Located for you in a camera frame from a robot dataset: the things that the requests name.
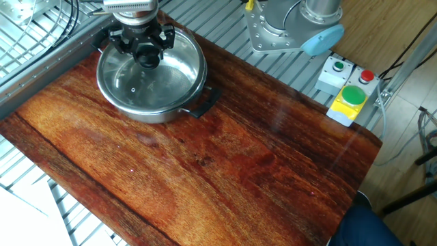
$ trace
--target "pot handle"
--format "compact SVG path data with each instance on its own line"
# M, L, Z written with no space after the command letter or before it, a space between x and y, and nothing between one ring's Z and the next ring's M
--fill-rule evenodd
M199 119L204 113L210 110L221 96L221 90L217 88L211 88L208 86L205 86L204 88L211 91L210 96L204 103L202 103L198 106L198 108L193 110L181 108L182 111L187 112L189 115L193 116L196 119Z

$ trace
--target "cooking pot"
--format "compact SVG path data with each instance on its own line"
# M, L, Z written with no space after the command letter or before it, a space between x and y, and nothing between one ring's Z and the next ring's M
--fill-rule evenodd
M129 118L164 123L184 113L200 118L219 99L221 91L204 87L206 60L190 33L175 28L172 49L163 51L158 67L148 70L131 54L121 54L110 44L98 61L97 83L103 96ZM202 91L208 99L190 110Z

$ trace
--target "pot rim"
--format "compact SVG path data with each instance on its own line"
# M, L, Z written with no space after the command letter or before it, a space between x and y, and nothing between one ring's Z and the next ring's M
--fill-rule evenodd
M139 109L138 107L132 107L130 105L127 105L125 102L120 101L116 97L112 95L110 90L108 89L106 83L104 82L104 78L102 77L101 68L103 65L104 60L107 58L107 54L111 49L114 49L115 47L110 44L108 47L103 51L102 55L100 56L98 60L98 66L97 66L97 84L100 89L100 92L102 92L103 96L115 107L117 107L119 110L125 111L127 113L137 114L137 115L158 115L170 111L174 111L176 109L180 109L183 106L190 103L194 98L196 98L196 95L198 93L201 93L203 89L203 85L206 82L206 75L208 72L208 68L206 66L206 59L203 55L203 52L199 46L199 44L195 41L194 38L191 37L189 33L186 33L184 30L181 30L179 28L175 28L175 32L177 36L182 36L183 38L187 39L194 47L197 52L197 55L199 56L199 74L197 75L197 78L195 82L193 83L192 88L187 91L185 95L183 95L181 98L185 98L184 100L181 100L178 103L175 103L174 105L166 105L165 107L161 107L158 109Z

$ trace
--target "wooden cutting board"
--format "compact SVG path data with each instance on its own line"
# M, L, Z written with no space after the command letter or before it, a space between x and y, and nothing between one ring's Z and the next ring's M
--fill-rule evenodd
M199 120L120 114L97 87L93 53L0 133L131 245L325 245L381 142L195 38L206 85L223 91Z

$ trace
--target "person's leg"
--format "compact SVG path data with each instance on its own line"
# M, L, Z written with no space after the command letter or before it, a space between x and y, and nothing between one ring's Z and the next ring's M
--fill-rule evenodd
M371 210L353 206L341 221L329 246L403 246Z

